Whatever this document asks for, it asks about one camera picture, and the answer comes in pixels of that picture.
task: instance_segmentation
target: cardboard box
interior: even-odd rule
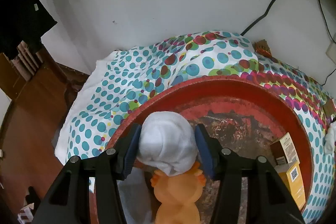
[[[306,197],[299,162],[294,161],[284,165],[277,165],[274,169],[278,172],[295,200],[296,205],[301,210],[306,203]]]
[[[291,135],[288,132],[271,143],[270,148],[277,165],[287,164],[296,160],[300,163]]]

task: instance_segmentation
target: floor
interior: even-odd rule
[[[72,79],[83,79],[73,71],[67,74]],[[62,168],[54,156],[51,140],[66,112],[64,91],[65,86],[43,66],[5,117],[0,135],[0,148],[4,151],[0,161],[4,189],[0,188],[0,195],[14,214],[22,208],[29,186],[43,198]],[[93,211],[91,215],[92,223],[96,223]]]

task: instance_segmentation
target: metal screw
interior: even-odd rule
[[[266,159],[264,156],[259,156],[259,157],[258,157],[258,160],[259,160],[262,164],[264,164],[264,163],[267,161],[267,159]]]
[[[228,148],[223,148],[223,149],[222,149],[222,153],[223,153],[224,155],[230,155],[230,154],[231,154],[231,150],[228,149]]]
[[[70,158],[70,161],[74,164],[75,162],[77,162],[79,160],[79,157],[78,156],[72,156]]]
[[[106,150],[107,155],[113,155],[115,152],[116,150],[114,148],[109,148],[108,150]]]

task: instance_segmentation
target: qr code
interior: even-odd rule
[[[299,176],[298,171],[297,171],[297,167],[295,167],[292,171],[291,171],[291,179],[292,182]]]

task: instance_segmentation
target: yellow box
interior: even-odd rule
[[[294,161],[284,165],[277,165],[274,169],[278,172],[295,200],[296,205],[301,210],[306,203],[306,197],[299,162]]]

